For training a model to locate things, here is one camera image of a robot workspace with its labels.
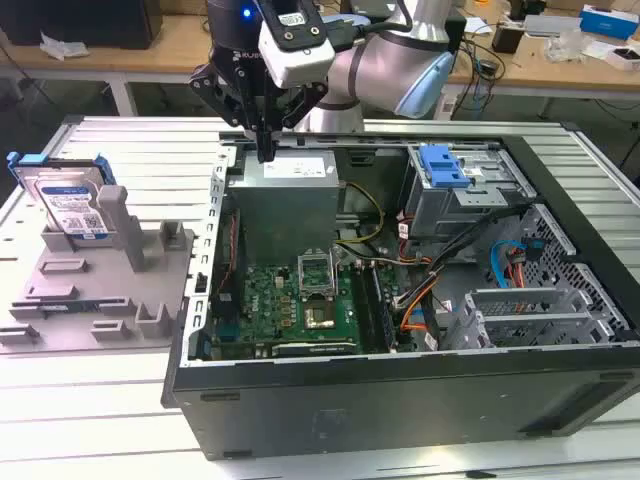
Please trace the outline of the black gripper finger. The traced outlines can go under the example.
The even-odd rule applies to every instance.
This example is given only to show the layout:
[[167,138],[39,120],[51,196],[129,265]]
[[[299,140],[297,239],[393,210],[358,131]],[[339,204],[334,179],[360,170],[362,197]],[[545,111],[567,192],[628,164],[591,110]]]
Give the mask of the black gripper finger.
[[324,82],[307,83],[292,89],[281,89],[266,83],[266,162],[274,160],[276,134],[295,127],[327,94]]
[[265,64],[254,51],[212,49],[207,64],[189,78],[190,88],[230,126],[241,126],[256,144],[260,163],[268,161],[265,127]]

